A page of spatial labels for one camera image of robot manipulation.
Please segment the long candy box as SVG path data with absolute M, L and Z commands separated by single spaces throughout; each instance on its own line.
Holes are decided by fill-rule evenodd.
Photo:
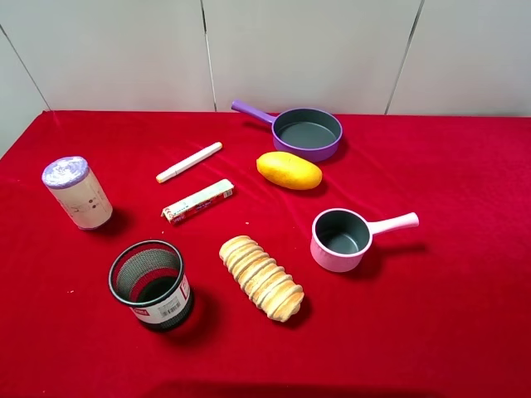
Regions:
M 234 192 L 234 188 L 234 185 L 228 179 L 222 179 L 163 208 L 161 216 L 170 224 L 178 224 L 207 207 L 230 197 Z

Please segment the yellow mango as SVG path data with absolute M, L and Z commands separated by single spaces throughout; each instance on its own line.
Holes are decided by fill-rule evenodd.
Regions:
M 269 182 L 291 190 L 316 188 L 323 178 L 322 171 L 315 164 L 281 151 L 262 154 L 256 159 L 256 168 Z

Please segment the ridged bread loaf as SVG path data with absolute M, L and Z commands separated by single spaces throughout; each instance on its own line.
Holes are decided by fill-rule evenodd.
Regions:
M 247 298 L 265 315 L 285 323 L 300 310 L 303 287 L 247 235 L 226 241 L 219 256 Z

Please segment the purple frying pan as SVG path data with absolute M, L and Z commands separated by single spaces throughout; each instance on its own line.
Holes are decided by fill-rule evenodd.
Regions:
M 288 109 L 273 116 L 239 100 L 232 102 L 231 109 L 268 123 L 277 151 L 292 153 L 312 163 L 331 158 L 343 137 L 338 119 L 320 109 Z

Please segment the white marker pen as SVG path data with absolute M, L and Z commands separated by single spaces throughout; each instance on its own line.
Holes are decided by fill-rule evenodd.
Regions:
M 182 161 L 172 165 L 165 171 L 161 172 L 158 176 L 156 176 L 156 181 L 158 183 L 164 183 L 168 181 L 169 179 L 176 177 L 178 174 L 185 172 L 190 167 L 198 164 L 204 159 L 209 158 L 210 156 L 220 151 L 221 149 L 222 149 L 221 142 L 213 143 L 212 145 L 201 149 L 200 151 L 194 153 L 193 155 L 183 159 Z

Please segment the pink saucepan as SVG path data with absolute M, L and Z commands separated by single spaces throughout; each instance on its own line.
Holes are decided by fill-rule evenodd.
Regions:
M 310 253 L 323 269 L 335 273 L 349 272 L 358 266 L 375 235 L 417 226 L 419 218 L 414 212 L 369 222 L 349 209 L 331 208 L 314 218 Z

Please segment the red table cloth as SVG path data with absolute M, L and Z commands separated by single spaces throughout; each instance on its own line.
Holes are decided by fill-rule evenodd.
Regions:
M 309 192 L 268 183 L 270 128 L 237 113 L 56 111 L 1 160 L 4 397 L 527 397 L 530 394 L 530 121 L 343 115 L 343 139 Z M 213 143 L 185 172 L 156 176 Z M 93 230 L 41 180 L 81 156 L 113 207 Z M 228 179 L 233 194 L 178 224 L 163 208 Z M 384 232 L 355 269 L 310 253 L 322 211 Z M 255 240 L 303 287 L 269 319 L 219 256 Z M 176 328 L 145 328 L 110 292 L 128 247 L 177 247 L 194 293 Z

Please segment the black mesh pen holder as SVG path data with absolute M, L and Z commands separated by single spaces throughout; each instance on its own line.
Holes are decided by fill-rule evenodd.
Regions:
M 108 284 L 113 297 L 149 330 L 176 328 L 193 309 L 183 257 L 163 240 L 140 241 L 124 250 L 111 265 Z

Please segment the purple bag roll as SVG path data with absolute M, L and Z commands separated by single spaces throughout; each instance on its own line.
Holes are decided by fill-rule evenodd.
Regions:
M 45 167 L 41 180 L 78 228 L 93 230 L 111 218 L 113 207 L 83 157 L 57 159 Z

